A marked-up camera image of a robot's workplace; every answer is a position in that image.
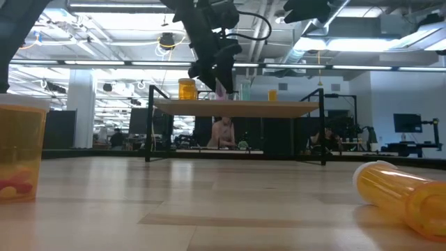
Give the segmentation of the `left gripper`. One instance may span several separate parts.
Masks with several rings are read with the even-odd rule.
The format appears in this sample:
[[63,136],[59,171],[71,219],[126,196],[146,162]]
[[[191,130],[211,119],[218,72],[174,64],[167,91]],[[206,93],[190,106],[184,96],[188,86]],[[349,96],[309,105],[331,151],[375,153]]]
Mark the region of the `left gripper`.
[[233,57],[242,52],[238,41],[225,33],[240,20],[233,0],[172,0],[172,10],[173,21],[182,22],[197,55],[189,77],[199,79],[212,91],[217,78],[227,93],[233,93]]

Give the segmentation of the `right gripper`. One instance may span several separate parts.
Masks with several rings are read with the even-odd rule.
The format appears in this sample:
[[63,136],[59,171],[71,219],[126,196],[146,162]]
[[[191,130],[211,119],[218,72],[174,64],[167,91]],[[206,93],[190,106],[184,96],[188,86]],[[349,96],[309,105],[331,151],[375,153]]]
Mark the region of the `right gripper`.
[[320,23],[327,22],[331,3],[332,0],[288,0],[284,5],[284,10],[288,12],[284,22],[290,24],[313,18]]

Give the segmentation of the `pink pill bottle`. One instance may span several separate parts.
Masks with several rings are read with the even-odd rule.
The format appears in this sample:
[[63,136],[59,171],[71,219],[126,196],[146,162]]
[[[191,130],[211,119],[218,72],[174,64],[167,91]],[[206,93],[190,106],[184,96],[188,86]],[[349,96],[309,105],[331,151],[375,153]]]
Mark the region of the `pink pill bottle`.
[[226,89],[218,79],[216,80],[216,85],[215,85],[215,99],[227,100]]

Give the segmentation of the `wide orange pill bottle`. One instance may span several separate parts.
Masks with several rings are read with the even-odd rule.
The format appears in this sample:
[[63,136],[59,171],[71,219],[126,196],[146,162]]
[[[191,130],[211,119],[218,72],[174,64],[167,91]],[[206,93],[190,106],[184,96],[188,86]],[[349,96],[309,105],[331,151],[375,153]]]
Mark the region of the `wide orange pill bottle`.
[[197,87],[193,79],[182,78],[178,80],[178,99],[179,100],[196,100]]

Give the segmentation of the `teal pill bottle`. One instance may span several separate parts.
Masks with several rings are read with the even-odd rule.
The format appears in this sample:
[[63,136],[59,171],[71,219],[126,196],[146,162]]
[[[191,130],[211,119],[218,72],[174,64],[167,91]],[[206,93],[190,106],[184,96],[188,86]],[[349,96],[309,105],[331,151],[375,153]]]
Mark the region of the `teal pill bottle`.
[[243,101],[251,100],[251,81],[248,79],[240,82],[240,99]]

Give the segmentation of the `black monitor on arm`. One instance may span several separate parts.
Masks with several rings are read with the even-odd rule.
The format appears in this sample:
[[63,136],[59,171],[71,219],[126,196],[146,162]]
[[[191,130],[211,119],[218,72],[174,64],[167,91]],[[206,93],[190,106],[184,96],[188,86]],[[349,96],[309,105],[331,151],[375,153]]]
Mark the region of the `black monitor on arm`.
[[423,121],[420,114],[393,114],[394,131],[399,133],[423,133],[423,125],[438,124],[437,118]]

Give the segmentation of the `wooden shelf with black legs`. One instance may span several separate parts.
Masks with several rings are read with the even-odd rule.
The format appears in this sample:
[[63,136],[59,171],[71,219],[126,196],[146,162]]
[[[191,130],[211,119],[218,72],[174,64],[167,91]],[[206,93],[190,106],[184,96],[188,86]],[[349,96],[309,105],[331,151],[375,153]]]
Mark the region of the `wooden shelf with black legs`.
[[267,119],[295,119],[314,110],[319,111],[320,134],[325,130],[324,89],[312,91],[298,102],[241,101],[241,100],[172,100],[155,85],[149,86],[148,117],[146,120],[145,161],[152,157],[153,109],[156,107],[168,115],[253,117]]

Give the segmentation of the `person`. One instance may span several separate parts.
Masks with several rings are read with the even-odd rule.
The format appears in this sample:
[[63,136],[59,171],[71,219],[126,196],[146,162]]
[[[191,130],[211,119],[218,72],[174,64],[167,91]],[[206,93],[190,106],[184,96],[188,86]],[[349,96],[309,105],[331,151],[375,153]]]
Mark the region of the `person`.
[[214,122],[207,147],[233,148],[236,146],[234,124],[230,117]]
[[319,132],[309,138],[309,150],[313,155],[320,154],[325,149],[327,154],[340,152],[343,149],[341,138],[331,128],[325,128],[324,134]]
[[119,128],[114,129],[114,134],[111,136],[109,142],[111,150],[120,151],[123,148],[124,135]]

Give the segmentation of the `LED light bar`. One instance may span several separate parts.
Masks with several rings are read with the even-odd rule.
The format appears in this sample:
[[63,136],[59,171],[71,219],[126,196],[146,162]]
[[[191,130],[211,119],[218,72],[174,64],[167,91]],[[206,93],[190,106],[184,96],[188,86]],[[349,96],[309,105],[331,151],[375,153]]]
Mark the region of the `LED light bar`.
[[[185,61],[81,61],[81,60],[37,60],[13,59],[12,66],[35,66],[55,68],[189,68],[192,62]],[[446,73],[446,67],[417,66],[348,66],[319,64],[283,64],[283,63],[234,63],[234,68],[286,69],[286,70],[363,70],[393,71],[414,73]]]

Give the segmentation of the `dark office desk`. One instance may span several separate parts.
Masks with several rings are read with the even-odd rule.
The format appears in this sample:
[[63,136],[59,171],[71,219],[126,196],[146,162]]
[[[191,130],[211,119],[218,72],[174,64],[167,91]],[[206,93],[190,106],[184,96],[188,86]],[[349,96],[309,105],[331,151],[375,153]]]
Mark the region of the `dark office desk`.
[[390,143],[381,147],[382,152],[397,153],[399,157],[408,157],[411,154],[416,154],[418,158],[423,157],[423,149],[436,149],[442,151],[443,144],[432,143],[415,143],[415,142],[398,142]]

